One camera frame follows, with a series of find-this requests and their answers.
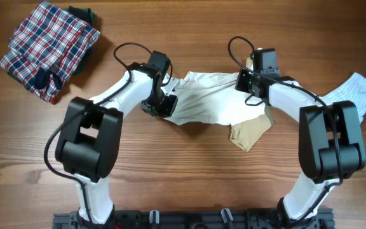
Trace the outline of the white and tan t-shirt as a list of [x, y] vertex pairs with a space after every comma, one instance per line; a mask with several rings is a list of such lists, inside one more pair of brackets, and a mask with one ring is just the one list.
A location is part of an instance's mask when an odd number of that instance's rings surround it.
[[189, 71], [172, 92], [178, 102], [168, 121], [231, 127], [229, 140], [245, 152], [251, 150], [274, 121], [265, 104], [245, 104], [248, 94], [235, 90], [237, 73], [197, 73]]

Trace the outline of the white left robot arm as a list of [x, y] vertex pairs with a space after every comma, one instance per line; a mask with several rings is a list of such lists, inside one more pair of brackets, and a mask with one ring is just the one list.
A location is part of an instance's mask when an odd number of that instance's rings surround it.
[[179, 84], [153, 67], [138, 66], [104, 94], [87, 100], [76, 97], [68, 105], [58, 128], [55, 158], [76, 182], [80, 207], [53, 217], [53, 228], [115, 228], [115, 206], [109, 195], [108, 176], [118, 157], [123, 119], [136, 106], [168, 118], [174, 112]]

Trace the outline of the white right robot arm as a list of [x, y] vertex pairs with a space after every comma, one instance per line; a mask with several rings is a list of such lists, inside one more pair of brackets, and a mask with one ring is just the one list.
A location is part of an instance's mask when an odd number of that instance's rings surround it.
[[327, 104], [290, 77], [263, 76], [246, 69], [240, 71], [235, 89], [282, 110], [299, 124], [302, 172], [278, 204], [285, 225], [300, 225], [315, 217], [328, 194], [365, 167], [365, 145], [353, 102]]

